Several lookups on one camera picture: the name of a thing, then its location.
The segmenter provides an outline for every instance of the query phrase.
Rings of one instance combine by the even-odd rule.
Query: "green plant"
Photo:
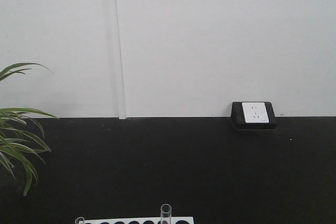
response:
[[[15,73],[25,74],[24,71],[31,69],[23,68],[27,65],[43,66],[41,64],[30,62],[16,63],[10,65],[0,72],[0,81],[8,78]],[[34,180],[36,183],[38,182],[36,169],[34,165],[27,159],[26,154],[34,154],[42,160],[38,153],[51,151],[48,145],[43,141],[44,132],[41,124],[35,119],[28,116],[31,113],[57,118],[52,114],[37,109],[0,108],[0,163],[12,174],[13,177],[15,177],[13,173],[14,166],[12,165],[11,160],[15,158],[22,162],[26,171],[26,185],[23,193],[24,196],[27,195],[31,187],[32,181]],[[42,138],[37,136],[36,134],[17,128],[18,124],[26,126],[28,121],[31,121],[39,128]],[[32,142],[35,142],[38,148],[27,146]]]

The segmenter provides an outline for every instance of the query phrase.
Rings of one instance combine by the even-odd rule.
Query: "electrical outlet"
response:
[[[242,102],[246,123],[269,123],[264,102]]]

